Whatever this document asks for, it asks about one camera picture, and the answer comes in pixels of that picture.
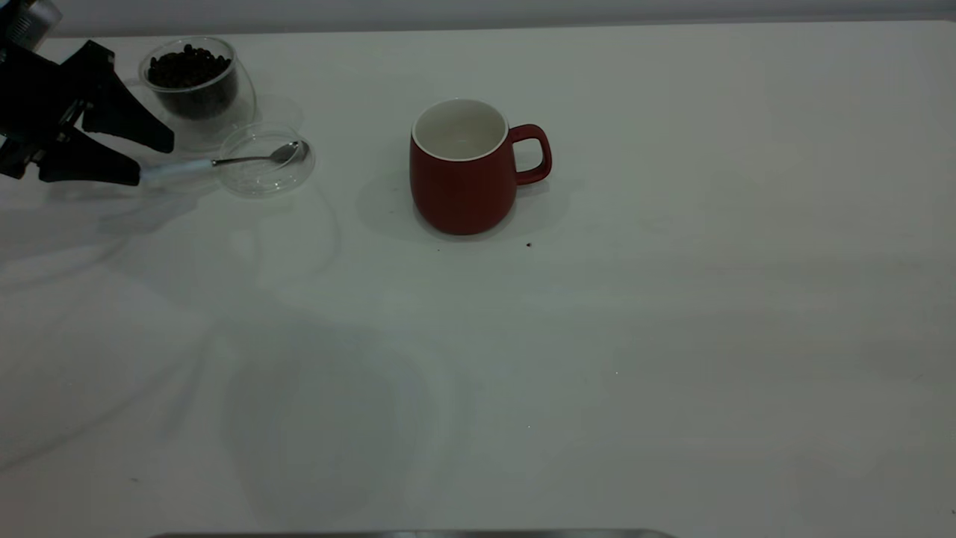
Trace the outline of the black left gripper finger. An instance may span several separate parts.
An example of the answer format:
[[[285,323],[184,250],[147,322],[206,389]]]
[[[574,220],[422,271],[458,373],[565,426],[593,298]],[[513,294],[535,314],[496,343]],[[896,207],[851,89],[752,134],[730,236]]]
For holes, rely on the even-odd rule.
[[[89,181],[137,186],[140,165],[116,150],[103,146],[83,132],[66,132],[43,150],[37,161],[44,182]]]
[[[123,137],[161,153],[171,153],[175,135],[137,101],[115,72],[115,54],[87,41],[63,62],[67,89],[85,106],[86,132]]]

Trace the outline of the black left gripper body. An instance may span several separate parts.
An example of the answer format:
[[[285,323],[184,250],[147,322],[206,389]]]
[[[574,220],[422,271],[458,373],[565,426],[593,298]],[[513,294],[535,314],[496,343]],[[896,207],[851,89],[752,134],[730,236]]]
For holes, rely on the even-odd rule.
[[[20,179],[35,163],[42,180],[84,179],[75,162],[55,162],[63,154],[50,153],[78,119],[77,57],[81,51],[56,64],[21,46],[2,47],[3,175]]]

